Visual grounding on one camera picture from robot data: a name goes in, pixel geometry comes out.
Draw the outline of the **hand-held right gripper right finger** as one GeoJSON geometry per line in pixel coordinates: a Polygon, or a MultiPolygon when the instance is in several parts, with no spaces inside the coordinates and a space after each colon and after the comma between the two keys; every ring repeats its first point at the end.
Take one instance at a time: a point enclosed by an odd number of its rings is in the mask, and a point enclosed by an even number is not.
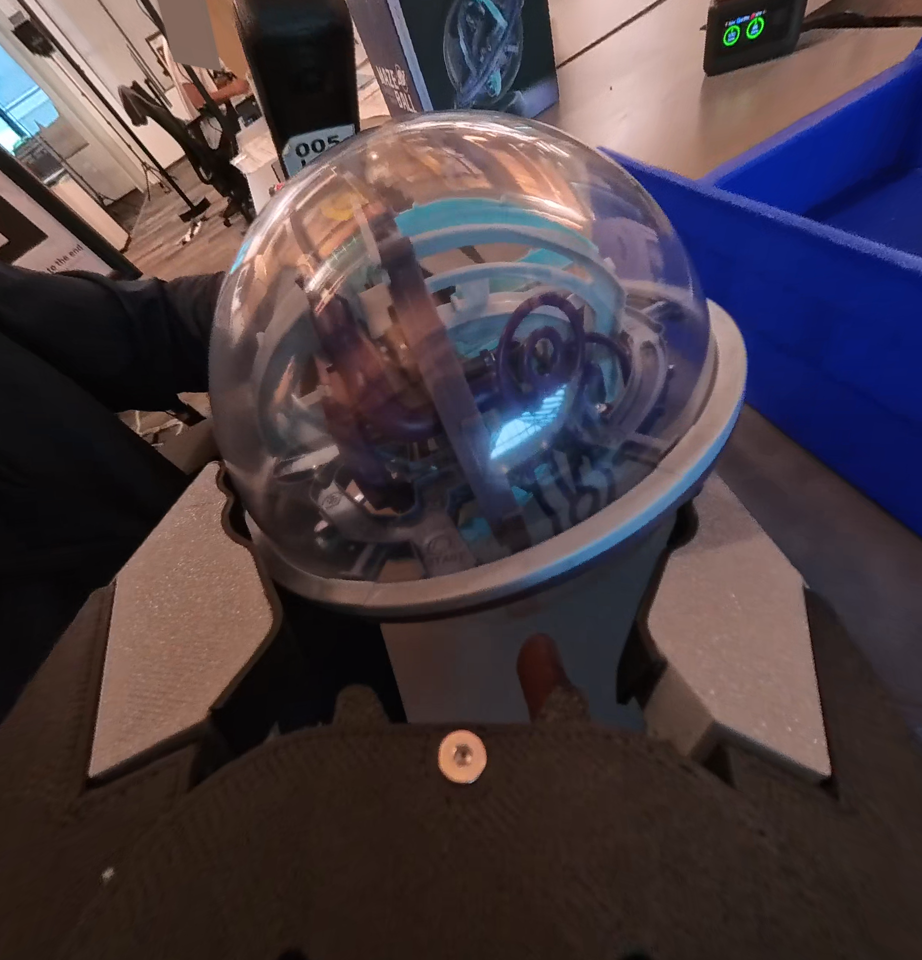
{"type": "Polygon", "coordinates": [[[818,785],[831,762],[803,579],[718,475],[693,507],[646,614],[666,665],[646,732],[697,762],[731,746],[818,785]]]}

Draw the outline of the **black device with green display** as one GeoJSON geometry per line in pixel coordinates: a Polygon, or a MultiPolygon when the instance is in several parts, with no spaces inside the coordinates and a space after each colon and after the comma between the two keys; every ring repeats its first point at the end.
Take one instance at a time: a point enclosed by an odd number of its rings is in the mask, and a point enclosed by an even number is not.
{"type": "Polygon", "coordinates": [[[715,1],[707,9],[702,70],[706,78],[790,55],[805,1],[715,1]]]}

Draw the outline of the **clear maze ball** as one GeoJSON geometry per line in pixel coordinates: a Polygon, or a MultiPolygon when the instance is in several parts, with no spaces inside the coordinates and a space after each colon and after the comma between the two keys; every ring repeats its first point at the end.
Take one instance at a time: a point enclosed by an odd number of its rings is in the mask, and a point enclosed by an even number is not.
{"type": "Polygon", "coordinates": [[[617,162],[445,113],[282,186],[227,273],[208,368],[262,569],[403,621],[544,590],[655,528],[730,438],[747,358],[617,162]]]}

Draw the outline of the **black cylinder with white label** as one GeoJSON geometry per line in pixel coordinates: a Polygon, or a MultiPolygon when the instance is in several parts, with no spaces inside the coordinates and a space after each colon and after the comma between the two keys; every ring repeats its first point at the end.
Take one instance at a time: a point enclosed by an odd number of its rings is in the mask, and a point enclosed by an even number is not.
{"type": "Polygon", "coordinates": [[[358,133],[353,24],[343,1],[235,1],[238,39],[288,178],[358,133]]]}

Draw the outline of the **person's dark clothed body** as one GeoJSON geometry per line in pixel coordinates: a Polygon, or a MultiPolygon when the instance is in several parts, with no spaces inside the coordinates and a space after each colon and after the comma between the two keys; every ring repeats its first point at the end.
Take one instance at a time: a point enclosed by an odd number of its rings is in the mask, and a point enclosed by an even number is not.
{"type": "Polygon", "coordinates": [[[0,725],[188,486],[118,417],[174,399],[126,375],[83,386],[23,352],[0,358],[0,725]]]}

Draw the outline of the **person's left forearm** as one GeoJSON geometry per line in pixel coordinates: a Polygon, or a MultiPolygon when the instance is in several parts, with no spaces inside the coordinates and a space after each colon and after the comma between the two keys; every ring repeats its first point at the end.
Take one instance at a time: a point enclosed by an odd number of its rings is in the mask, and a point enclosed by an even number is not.
{"type": "Polygon", "coordinates": [[[208,390],[224,271],[163,281],[0,263],[0,335],[113,413],[164,412],[208,390]]]}

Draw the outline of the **grey maze ball stand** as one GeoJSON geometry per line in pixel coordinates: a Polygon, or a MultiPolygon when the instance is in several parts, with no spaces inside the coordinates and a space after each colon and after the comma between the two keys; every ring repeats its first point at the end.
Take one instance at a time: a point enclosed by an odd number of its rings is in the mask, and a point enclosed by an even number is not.
{"type": "Polygon", "coordinates": [[[663,660],[635,624],[653,599],[670,551],[696,532],[688,502],[645,536],[542,592],[473,614],[383,625],[406,720],[526,724],[516,661],[522,644],[542,634],[554,642],[595,723],[643,731],[636,698],[663,671],[663,660]]]}

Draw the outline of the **blue plastic bin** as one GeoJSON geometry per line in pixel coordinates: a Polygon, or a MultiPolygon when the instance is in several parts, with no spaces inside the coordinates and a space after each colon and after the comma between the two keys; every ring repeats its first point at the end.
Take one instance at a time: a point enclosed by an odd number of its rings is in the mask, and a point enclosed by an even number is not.
{"type": "Polygon", "coordinates": [[[922,40],[700,179],[607,155],[741,329],[748,404],[922,537],[922,40]]]}

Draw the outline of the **black office chair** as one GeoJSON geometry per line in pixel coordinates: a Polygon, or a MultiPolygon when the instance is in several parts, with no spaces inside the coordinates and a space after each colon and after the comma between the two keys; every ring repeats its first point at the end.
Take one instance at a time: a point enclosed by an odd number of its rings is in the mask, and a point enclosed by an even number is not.
{"type": "Polygon", "coordinates": [[[132,83],[118,86],[118,99],[133,127],[153,123],[161,128],[180,148],[201,184],[213,188],[227,199],[222,211],[223,225],[230,226],[230,218],[238,214],[250,224],[254,219],[254,206],[246,177],[233,164],[236,141],[225,127],[221,127],[218,145],[207,144],[199,121],[183,124],[170,111],[148,97],[132,83]]]}

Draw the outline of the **white printed tag sign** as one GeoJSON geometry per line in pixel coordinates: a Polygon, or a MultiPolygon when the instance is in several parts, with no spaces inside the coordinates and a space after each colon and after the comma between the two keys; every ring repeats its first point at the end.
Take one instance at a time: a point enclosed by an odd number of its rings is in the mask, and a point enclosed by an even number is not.
{"type": "Polygon", "coordinates": [[[131,281],[141,277],[1,146],[0,263],[49,274],[80,270],[131,281]]]}

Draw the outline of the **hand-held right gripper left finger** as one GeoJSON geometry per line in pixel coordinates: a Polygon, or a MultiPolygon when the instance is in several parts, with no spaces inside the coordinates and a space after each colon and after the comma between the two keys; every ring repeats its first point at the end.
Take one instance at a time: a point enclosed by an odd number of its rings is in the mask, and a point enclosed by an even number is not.
{"type": "Polygon", "coordinates": [[[207,463],[118,573],[87,764],[91,781],[137,770],[209,731],[275,639],[282,614],[232,494],[207,463]]]}

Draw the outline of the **white cabinet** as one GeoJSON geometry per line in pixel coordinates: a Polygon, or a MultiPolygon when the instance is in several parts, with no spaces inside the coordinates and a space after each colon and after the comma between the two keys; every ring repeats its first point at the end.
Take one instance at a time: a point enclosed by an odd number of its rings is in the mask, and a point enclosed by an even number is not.
{"type": "Polygon", "coordinates": [[[276,151],[265,148],[239,151],[231,163],[245,177],[254,215],[259,217],[283,181],[276,151]]]}

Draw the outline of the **dark maze ball packaging box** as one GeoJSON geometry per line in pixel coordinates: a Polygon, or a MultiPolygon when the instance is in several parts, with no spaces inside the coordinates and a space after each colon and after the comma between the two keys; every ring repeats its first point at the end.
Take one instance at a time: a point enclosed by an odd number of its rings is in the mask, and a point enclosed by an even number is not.
{"type": "Polygon", "coordinates": [[[536,118],[559,99],[545,1],[346,1],[394,118],[484,111],[536,118]]]}

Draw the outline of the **glass window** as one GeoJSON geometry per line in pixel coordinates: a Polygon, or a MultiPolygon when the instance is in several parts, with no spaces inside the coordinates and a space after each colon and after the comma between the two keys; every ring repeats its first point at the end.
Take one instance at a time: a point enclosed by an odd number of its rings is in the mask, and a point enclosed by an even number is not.
{"type": "Polygon", "coordinates": [[[58,118],[47,93],[0,44],[0,147],[17,158],[58,118]]]}

